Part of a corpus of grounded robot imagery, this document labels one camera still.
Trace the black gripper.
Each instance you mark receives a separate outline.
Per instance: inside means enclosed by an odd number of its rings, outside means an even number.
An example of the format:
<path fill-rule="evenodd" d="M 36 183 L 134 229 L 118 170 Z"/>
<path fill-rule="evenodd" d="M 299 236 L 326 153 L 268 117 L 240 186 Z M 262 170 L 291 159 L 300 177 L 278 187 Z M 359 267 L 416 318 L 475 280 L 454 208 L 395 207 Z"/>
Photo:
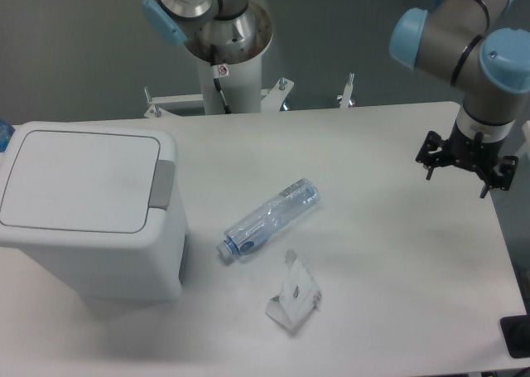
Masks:
<path fill-rule="evenodd" d="M 429 131 L 415 161 L 426 170 L 428 181 L 438 167 L 454 165 L 467 171 L 480 171 L 484 186 L 479 197 L 485 198 L 492 189 L 508 191 L 518 168 L 517 156 L 505 156 L 499 161 L 503 143 L 503 140 L 487 143 L 481 136 L 469 138 L 455 123 L 447 141 Z"/>

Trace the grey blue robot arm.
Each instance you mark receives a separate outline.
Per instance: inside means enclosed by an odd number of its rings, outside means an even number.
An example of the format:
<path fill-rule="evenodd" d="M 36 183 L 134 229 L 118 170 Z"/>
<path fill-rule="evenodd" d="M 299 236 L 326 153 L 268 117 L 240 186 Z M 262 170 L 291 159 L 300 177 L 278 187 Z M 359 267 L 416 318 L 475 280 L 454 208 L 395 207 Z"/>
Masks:
<path fill-rule="evenodd" d="M 413 8 L 390 38 L 394 60 L 461 90 L 465 97 L 448 138 L 429 132 L 417 154 L 428 172 L 454 166 L 475 173 L 485 190 L 510 188 L 518 158 L 500 156 L 529 96 L 529 35 L 491 30 L 513 0 L 437 0 Z M 197 61 L 208 114 L 278 109 L 278 91 L 262 93 L 261 58 L 272 39 L 267 13 L 250 0 L 143 0 L 152 29 Z"/>

